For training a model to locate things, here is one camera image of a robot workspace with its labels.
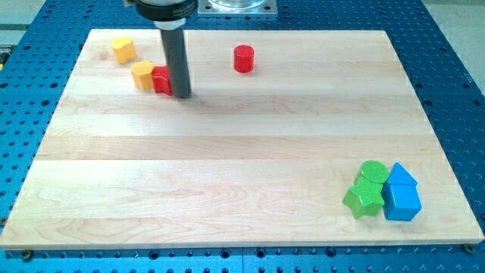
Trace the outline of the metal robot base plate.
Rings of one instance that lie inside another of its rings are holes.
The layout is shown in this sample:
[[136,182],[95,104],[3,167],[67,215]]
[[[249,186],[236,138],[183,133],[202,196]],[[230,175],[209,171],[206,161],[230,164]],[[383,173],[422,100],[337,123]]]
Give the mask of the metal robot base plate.
[[200,17],[276,17],[277,0],[198,0]]

